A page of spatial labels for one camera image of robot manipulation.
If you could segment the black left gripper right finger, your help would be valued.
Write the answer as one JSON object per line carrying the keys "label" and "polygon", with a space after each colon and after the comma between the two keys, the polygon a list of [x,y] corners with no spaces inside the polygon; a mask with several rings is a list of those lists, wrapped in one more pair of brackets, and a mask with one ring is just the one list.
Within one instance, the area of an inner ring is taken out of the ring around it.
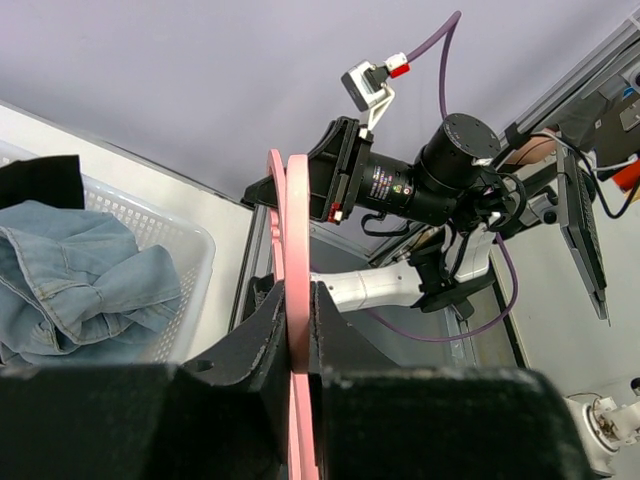
{"label": "black left gripper right finger", "polygon": [[311,286],[316,459],[325,479],[590,479],[569,410],[520,368],[402,367]]}

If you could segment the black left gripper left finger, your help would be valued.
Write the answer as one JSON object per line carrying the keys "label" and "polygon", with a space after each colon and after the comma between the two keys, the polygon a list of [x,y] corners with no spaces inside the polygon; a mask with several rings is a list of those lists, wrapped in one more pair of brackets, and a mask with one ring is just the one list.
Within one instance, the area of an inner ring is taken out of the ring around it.
{"label": "black left gripper left finger", "polygon": [[183,364],[5,367],[5,479],[274,479],[287,461],[284,287]]}

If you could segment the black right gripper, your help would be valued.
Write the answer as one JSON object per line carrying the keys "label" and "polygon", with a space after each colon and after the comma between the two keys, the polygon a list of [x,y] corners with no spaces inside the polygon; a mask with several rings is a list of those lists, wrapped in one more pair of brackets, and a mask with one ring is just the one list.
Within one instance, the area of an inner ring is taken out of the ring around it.
{"label": "black right gripper", "polygon": [[246,187],[241,203],[272,208],[287,220],[303,212],[316,222],[340,224],[356,205],[373,140],[366,125],[339,117],[306,155],[282,162],[271,150],[267,176]]}

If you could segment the pink plastic hanger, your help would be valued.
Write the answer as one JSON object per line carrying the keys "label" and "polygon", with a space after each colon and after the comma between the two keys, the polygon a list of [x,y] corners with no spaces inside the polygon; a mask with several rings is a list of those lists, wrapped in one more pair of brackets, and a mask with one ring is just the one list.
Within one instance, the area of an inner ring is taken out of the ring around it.
{"label": "pink plastic hanger", "polygon": [[291,363],[288,469],[291,479],[318,479],[308,379],[310,360],[311,275],[309,218],[287,220],[270,209],[273,273],[284,284],[285,320]]}

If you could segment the light blue denim shirt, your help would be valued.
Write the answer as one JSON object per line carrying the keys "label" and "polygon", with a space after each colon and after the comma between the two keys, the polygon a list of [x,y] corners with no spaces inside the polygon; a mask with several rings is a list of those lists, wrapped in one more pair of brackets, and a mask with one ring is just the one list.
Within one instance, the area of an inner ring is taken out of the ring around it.
{"label": "light blue denim shirt", "polygon": [[178,313],[169,252],[109,213],[26,201],[1,212],[1,363],[132,363]]}

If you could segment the black skirt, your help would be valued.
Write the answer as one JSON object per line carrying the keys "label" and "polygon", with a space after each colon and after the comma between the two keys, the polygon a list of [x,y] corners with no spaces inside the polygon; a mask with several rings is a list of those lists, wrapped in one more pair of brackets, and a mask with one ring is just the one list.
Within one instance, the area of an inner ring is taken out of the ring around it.
{"label": "black skirt", "polygon": [[1,208],[36,201],[62,209],[84,209],[78,155],[17,160],[1,168]]}

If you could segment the white robot base outside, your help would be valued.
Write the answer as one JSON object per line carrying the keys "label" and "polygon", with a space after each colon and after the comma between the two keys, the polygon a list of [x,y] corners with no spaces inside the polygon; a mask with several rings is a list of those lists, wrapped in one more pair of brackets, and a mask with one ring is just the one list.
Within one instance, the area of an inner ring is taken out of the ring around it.
{"label": "white robot base outside", "polygon": [[564,398],[590,467],[600,479],[615,476],[613,458],[624,447],[639,444],[639,378],[630,381],[636,402],[618,405],[609,396],[579,392]]}

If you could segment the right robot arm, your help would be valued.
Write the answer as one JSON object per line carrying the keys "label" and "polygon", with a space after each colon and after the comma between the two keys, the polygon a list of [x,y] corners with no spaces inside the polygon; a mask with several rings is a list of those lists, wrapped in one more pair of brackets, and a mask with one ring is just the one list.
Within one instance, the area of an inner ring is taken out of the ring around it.
{"label": "right robot arm", "polygon": [[496,134],[481,120],[449,114],[413,163],[378,154],[358,120],[329,123],[306,155],[309,217],[335,225],[353,208],[363,224],[388,215],[437,230],[434,239],[391,265],[342,274],[315,273],[339,311],[397,305],[424,312],[461,306],[489,285],[489,253],[500,235],[523,230],[524,184],[492,167]]}

